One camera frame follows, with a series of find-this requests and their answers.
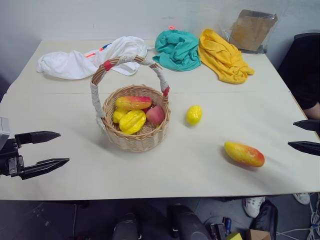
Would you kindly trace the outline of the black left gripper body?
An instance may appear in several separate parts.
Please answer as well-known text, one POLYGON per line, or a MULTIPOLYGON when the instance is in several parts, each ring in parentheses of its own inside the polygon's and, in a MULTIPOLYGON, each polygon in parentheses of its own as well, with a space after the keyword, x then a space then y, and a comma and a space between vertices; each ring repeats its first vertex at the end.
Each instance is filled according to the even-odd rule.
POLYGON ((20 136, 10 138, 0 150, 0 174, 11 177, 24 176, 24 161, 19 155, 22 146, 20 136))

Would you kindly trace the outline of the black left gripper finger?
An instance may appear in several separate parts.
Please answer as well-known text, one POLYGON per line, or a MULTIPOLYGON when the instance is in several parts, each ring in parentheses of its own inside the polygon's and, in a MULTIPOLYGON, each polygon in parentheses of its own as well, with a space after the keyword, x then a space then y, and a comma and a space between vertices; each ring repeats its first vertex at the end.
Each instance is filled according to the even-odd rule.
POLYGON ((38 177, 62 167, 69 160, 69 158, 51 158, 39 161, 35 165, 23 167, 19 176, 22 180, 38 177))
POLYGON ((59 133, 53 131, 35 131, 15 134, 14 138, 16 139, 17 145, 21 146, 25 144, 45 143, 60 136, 61 135, 59 133))

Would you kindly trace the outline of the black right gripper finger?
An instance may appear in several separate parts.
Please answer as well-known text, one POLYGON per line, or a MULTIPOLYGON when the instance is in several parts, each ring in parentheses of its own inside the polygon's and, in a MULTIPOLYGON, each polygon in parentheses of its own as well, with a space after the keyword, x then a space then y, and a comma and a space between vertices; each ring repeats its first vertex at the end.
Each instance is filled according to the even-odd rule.
POLYGON ((292 148, 315 156, 320 156, 320 144, 310 141, 291 141, 287 143, 292 148))
POLYGON ((316 119, 307 119, 296 121, 293 123, 294 126, 302 128, 307 131, 319 131, 320 130, 320 121, 316 119))

